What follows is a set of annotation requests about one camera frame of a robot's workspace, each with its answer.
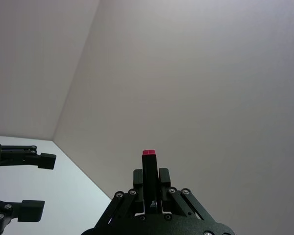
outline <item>red cap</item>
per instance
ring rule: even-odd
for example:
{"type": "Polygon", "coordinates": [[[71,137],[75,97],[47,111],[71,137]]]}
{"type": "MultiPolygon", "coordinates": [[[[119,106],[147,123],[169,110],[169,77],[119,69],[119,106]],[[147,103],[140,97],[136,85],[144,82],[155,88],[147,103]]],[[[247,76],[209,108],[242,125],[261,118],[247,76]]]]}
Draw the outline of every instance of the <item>red cap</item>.
{"type": "Polygon", "coordinates": [[[151,155],[151,154],[156,154],[156,151],[154,149],[143,150],[143,155],[151,155]]]}

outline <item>gray wall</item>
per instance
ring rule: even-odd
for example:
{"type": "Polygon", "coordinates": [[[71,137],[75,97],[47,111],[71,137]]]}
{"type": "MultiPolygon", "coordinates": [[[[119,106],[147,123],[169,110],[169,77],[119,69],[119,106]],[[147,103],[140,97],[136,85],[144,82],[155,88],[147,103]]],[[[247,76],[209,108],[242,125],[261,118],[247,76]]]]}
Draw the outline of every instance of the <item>gray wall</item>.
{"type": "Polygon", "coordinates": [[[0,0],[0,135],[52,139],[99,0],[0,0]]]}
{"type": "Polygon", "coordinates": [[[236,234],[294,233],[294,1],[101,1],[54,141],[110,197],[155,148],[236,234]]]}

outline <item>white floor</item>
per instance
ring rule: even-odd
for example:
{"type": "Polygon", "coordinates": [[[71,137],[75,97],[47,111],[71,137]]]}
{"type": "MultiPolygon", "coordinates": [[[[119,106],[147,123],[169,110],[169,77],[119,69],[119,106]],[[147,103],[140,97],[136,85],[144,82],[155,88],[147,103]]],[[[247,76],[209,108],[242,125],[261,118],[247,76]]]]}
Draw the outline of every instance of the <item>white floor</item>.
{"type": "Polygon", "coordinates": [[[44,200],[38,223],[13,219],[3,235],[80,235],[94,227],[110,199],[52,141],[0,137],[2,145],[36,145],[56,154],[54,170],[36,166],[1,166],[0,200],[44,200]]]}

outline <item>white wall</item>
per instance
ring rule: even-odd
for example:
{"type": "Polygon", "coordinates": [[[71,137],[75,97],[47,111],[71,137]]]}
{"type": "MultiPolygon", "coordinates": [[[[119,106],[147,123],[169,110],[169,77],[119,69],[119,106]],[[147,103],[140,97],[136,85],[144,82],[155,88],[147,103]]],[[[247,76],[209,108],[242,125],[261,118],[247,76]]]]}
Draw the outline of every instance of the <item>white wall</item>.
{"type": "Polygon", "coordinates": [[[0,135],[52,139],[99,0],[0,0],[0,135]]]}
{"type": "Polygon", "coordinates": [[[54,140],[109,196],[155,148],[236,234],[294,233],[294,1],[100,2],[54,140]]]}
{"type": "Polygon", "coordinates": [[[36,145],[56,154],[54,170],[33,165],[0,166],[0,200],[45,201],[38,223],[13,219],[4,235],[80,235],[93,228],[110,199],[51,141],[1,137],[2,145],[36,145]]]}

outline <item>white backdrop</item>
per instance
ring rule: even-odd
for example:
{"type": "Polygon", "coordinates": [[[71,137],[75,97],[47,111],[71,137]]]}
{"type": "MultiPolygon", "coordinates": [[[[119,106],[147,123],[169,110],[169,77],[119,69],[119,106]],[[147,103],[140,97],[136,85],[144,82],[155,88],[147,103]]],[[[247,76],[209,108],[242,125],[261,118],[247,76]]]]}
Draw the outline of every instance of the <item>white backdrop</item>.
{"type": "Polygon", "coordinates": [[[57,155],[54,170],[36,166],[1,166],[0,200],[43,200],[38,223],[12,222],[4,235],[80,235],[94,227],[110,199],[51,141],[0,137],[2,145],[36,145],[57,155]]]}

